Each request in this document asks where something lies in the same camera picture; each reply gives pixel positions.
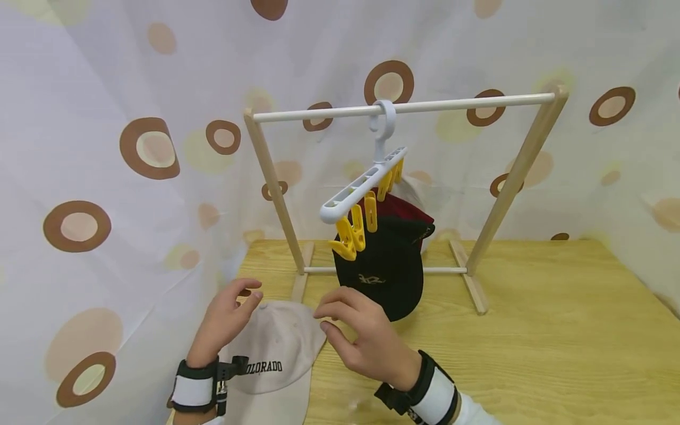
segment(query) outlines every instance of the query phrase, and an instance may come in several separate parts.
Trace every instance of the beige baseball cap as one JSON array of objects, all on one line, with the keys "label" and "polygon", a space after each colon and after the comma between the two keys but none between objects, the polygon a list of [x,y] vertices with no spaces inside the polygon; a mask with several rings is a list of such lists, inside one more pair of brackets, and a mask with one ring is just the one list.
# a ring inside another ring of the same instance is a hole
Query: beige baseball cap
[{"label": "beige baseball cap", "polygon": [[225,423],[302,425],[309,405],[311,366],[326,341],[312,310],[292,301],[270,301],[226,352],[247,356],[248,373],[227,387]]}]

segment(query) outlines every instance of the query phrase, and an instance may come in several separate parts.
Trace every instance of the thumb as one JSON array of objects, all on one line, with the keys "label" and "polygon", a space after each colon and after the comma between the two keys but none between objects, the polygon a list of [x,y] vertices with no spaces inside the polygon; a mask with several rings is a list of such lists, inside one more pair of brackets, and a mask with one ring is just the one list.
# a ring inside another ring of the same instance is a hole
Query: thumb
[{"label": "thumb", "polygon": [[338,353],[338,356],[340,356],[340,360],[342,360],[345,366],[347,366],[349,369],[352,369],[352,367],[357,364],[359,355],[359,353],[356,351],[356,348],[347,340],[347,338],[345,338],[345,335],[342,333],[342,331],[334,324],[323,321],[321,322],[320,326],[321,330],[326,333],[328,342],[336,351],[336,353]]},{"label": "thumb", "polygon": [[259,291],[253,292],[244,302],[242,302],[241,306],[237,308],[236,311],[249,318],[257,306],[260,305],[260,301],[262,301],[262,293]]}]

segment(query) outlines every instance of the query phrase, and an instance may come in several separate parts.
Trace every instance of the rack leg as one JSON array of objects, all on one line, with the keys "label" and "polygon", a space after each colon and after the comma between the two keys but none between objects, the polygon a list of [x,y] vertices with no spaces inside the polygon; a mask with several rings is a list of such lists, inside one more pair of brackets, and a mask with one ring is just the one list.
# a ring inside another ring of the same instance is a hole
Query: rack leg
[{"label": "rack leg", "polygon": [[286,202],[284,201],[284,194],[279,187],[279,179],[276,177],[274,162],[271,160],[271,155],[269,154],[265,134],[262,132],[262,127],[259,123],[255,122],[253,119],[252,109],[248,108],[244,111],[243,120],[245,121],[245,127],[248,129],[250,141],[253,143],[253,148],[255,149],[255,155],[257,155],[257,159],[260,163],[260,168],[262,168],[262,174],[265,175],[265,181],[267,182],[267,187],[269,187],[271,200],[274,202],[274,208],[276,208],[276,214],[279,216],[281,227],[284,229],[288,247],[290,247],[290,253],[293,255],[293,260],[295,260],[295,267],[297,268],[299,275],[304,275],[305,261],[302,258],[302,251],[300,251],[297,236],[295,236],[293,223],[290,221],[288,208],[286,208]]},{"label": "rack leg", "polygon": [[475,243],[470,253],[470,259],[466,265],[468,269],[467,274],[470,276],[474,276],[477,271],[481,258],[489,248],[491,240],[493,240],[503,218],[505,218],[505,214],[508,212],[517,192],[520,191],[526,175],[539,155],[553,125],[555,125],[560,116],[566,100],[569,98],[567,89],[562,85],[554,87],[553,92],[555,93],[555,100],[541,105],[536,118],[534,118],[534,122],[529,128],[529,132],[526,134],[524,143],[520,148],[520,153],[517,154],[515,163],[508,174],[508,178],[505,180],[503,189],[498,194],[498,198],[486,219],[486,223],[484,223],[484,227],[481,229],[477,243]]},{"label": "rack leg", "polygon": [[[465,248],[460,245],[460,242],[449,239],[449,248],[451,248],[451,253],[454,255],[456,263],[458,263],[460,267],[465,267],[465,264],[468,262],[467,253],[465,252]],[[472,302],[475,304],[477,314],[480,316],[486,314],[489,310],[489,301],[486,299],[486,294],[484,294],[484,290],[481,288],[479,280],[466,273],[463,273],[461,276],[463,276],[465,286],[468,288]]]},{"label": "rack leg", "polygon": [[[302,249],[302,257],[305,261],[305,266],[311,266],[311,258],[314,256],[314,242],[307,242],[305,247]],[[303,275],[295,276],[295,282],[293,283],[293,291],[290,297],[291,300],[296,303],[302,303],[302,298],[305,296],[305,287],[307,286],[308,273]]]}]

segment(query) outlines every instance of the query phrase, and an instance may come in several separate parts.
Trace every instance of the finger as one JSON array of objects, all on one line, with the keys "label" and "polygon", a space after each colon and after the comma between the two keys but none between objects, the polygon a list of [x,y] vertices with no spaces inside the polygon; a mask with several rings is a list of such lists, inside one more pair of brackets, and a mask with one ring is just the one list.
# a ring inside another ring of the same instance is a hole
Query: finger
[{"label": "finger", "polygon": [[353,370],[353,367],[356,368],[358,364],[357,360],[359,358],[359,351],[356,347],[345,338],[342,331],[334,324],[323,321],[320,326],[321,330],[326,333],[328,343],[333,347],[335,352],[338,353],[340,360],[342,360],[345,366],[351,370]]},{"label": "finger", "polygon": [[222,296],[235,300],[244,289],[255,289],[262,286],[262,282],[255,279],[235,279],[222,290]]},{"label": "finger", "polygon": [[262,293],[259,291],[253,292],[248,298],[245,299],[244,302],[241,303],[241,306],[237,308],[236,311],[239,314],[249,318],[250,315],[253,314],[253,311],[255,311],[257,306],[260,304],[260,301],[262,301]]},{"label": "finger", "polygon": [[336,320],[345,322],[357,333],[362,323],[361,313],[341,301],[320,305],[314,312],[314,318],[336,318]]},{"label": "finger", "polygon": [[336,290],[329,292],[324,295],[319,302],[319,306],[323,304],[335,303],[341,301],[354,308],[355,310],[363,310],[366,306],[370,305],[371,300],[366,297],[361,292],[353,288],[348,288],[347,286],[341,286]]}]

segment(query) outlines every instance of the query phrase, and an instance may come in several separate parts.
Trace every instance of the wrist strap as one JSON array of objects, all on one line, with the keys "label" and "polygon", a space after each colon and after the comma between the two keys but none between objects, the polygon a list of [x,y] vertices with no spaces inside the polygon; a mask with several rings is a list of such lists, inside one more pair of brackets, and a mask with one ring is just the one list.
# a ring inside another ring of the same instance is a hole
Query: wrist strap
[{"label": "wrist strap", "polygon": [[186,360],[180,363],[175,377],[171,402],[176,411],[206,413],[217,405],[217,416],[226,413],[226,382],[248,371],[248,357],[233,356],[231,363],[220,362],[218,356],[201,369],[192,369]]},{"label": "wrist strap", "polygon": [[206,413],[217,404],[217,372],[220,358],[201,369],[192,369],[182,360],[175,376],[172,403],[176,411]]},{"label": "wrist strap", "polygon": [[454,381],[427,353],[422,357],[420,374],[408,392],[395,390],[383,383],[375,396],[399,415],[407,413],[416,424],[449,424],[460,400]]}]

